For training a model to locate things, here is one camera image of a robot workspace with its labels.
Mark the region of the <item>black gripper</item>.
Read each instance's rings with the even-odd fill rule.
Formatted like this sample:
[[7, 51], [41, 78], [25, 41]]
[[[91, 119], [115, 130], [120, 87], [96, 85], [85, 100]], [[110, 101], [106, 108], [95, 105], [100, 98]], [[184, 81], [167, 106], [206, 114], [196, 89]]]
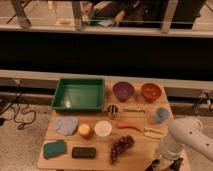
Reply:
[[178, 158], [174, 160], [169, 166], [166, 168], [162, 168], [162, 162], [159, 159], [155, 159], [152, 163], [145, 169], [145, 171], [179, 171], [182, 165], [183, 159]]

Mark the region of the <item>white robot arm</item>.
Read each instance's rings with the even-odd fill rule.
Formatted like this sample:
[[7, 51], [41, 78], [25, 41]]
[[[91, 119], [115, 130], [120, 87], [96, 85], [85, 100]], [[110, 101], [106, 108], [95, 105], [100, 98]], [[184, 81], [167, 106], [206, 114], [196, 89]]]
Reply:
[[213, 139], [203, 133], [198, 117], [184, 117], [171, 121], [167, 134], [160, 140], [155, 157], [145, 171], [178, 171], [172, 169], [185, 147], [190, 147], [213, 162]]

